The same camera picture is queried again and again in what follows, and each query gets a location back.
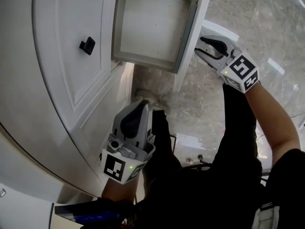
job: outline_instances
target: white cabinet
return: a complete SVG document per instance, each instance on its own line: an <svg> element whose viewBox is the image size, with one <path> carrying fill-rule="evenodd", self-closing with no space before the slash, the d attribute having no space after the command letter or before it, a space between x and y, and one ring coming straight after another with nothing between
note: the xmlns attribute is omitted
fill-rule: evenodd
<svg viewBox="0 0 305 229"><path fill-rule="evenodd" d="M177 74L178 90L207 4L33 0L35 46L44 81L70 137L101 180L99 153L115 115L130 102L132 63ZM89 37L95 41L92 53L80 48Z"/></svg>

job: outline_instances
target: open drawer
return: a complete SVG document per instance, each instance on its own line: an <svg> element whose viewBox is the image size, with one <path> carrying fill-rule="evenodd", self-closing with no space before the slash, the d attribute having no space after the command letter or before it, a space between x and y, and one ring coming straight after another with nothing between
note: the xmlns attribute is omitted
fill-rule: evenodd
<svg viewBox="0 0 305 229"><path fill-rule="evenodd" d="M192 36L197 41L205 16L201 4L202 0L116 0L112 58L178 73L183 57L194 51L195 44L188 48ZM194 33L196 23L200 26Z"/></svg>

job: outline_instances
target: cabinet door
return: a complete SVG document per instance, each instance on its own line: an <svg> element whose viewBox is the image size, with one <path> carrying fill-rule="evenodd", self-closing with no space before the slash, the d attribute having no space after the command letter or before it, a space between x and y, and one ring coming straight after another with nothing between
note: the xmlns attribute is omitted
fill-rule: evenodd
<svg viewBox="0 0 305 229"><path fill-rule="evenodd" d="M179 73L191 60L208 2L116 0L113 59Z"/></svg>
<svg viewBox="0 0 305 229"><path fill-rule="evenodd" d="M37 55L49 94L68 131L89 115L111 75L115 0L34 0ZM80 48L95 41L91 55Z"/></svg>

